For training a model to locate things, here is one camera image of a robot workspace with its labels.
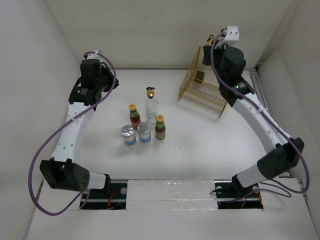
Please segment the glass oil bottle dark liquid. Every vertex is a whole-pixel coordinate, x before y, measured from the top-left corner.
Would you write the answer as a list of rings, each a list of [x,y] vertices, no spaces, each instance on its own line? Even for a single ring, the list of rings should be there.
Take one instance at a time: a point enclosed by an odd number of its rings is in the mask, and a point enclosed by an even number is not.
[[[197,83],[202,84],[205,80],[206,76],[210,76],[212,74],[211,60],[210,60],[210,50],[214,40],[214,35],[210,35],[207,39],[205,45],[202,46],[203,50],[203,58],[201,61],[200,70],[197,70],[195,73],[195,81]]]

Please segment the clear glass oil bottle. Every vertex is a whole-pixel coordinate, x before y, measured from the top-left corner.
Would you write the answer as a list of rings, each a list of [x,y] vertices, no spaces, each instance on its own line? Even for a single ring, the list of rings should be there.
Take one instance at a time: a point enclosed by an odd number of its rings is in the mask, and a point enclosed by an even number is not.
[[[157,115],[159,111],[159,103],[155,98],[155,88],[147,87],[146,88],[147,99],[145,101],[145,113],[146,119],[151,128],[156,126]]]

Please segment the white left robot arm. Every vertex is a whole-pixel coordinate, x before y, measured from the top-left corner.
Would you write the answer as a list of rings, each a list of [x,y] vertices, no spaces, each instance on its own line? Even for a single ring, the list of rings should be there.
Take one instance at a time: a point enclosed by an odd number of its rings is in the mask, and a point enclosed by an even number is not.
[[[80,148],[87,126],[93,117],[95,104],[102,94],[118,86],[118,80],[107,65],[97,58],[84,59],[80,64],[80,77],[68,99],[68,124],[61,132],[57,146],[49,160],[42,160],[40,171],[52,189],[84,192],[94,190],[100,198],[111,194],[110,176],[95,173],[78,165]]]

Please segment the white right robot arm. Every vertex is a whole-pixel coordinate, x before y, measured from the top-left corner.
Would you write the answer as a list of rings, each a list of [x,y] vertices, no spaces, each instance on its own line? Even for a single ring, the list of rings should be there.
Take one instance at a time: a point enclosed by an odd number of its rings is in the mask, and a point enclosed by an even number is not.
[[[242,77],[246,65],[243,52],[226,43],[218,47],[205,45],[202,63],[212,67],[222,97],[246,120],[266,152],[253,166],[234,175],[231,182],[222,187],[222,192],[243,199],[251,194],[249,189],[257,183],[267,185],[271,181],[270,186],[284,191],[286,197],[292,193],[304,194],[310,185],[308,168],[304,169],[306,183],[301,190],[289,188],[275,180],[275,177],[294,168],[299,161],[303,166],[307,165],[302,156],[305,143],[300,137],[292,138],[282,130],[262,108],[254,89]]]

